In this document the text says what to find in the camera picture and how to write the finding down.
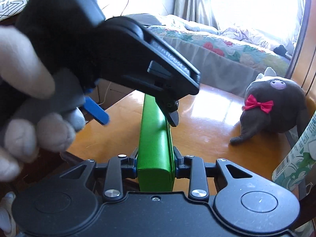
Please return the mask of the person's left hand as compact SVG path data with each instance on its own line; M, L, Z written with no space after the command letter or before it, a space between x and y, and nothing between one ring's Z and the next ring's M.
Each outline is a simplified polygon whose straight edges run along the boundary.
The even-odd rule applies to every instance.
M1 80L27 95L9 94L1 109L1 181L20 175L23 165L38 157L39 149L66 151L85 126L79 110L85 96L77 78L67 69L51 75L30 40L13 26L1 26Z

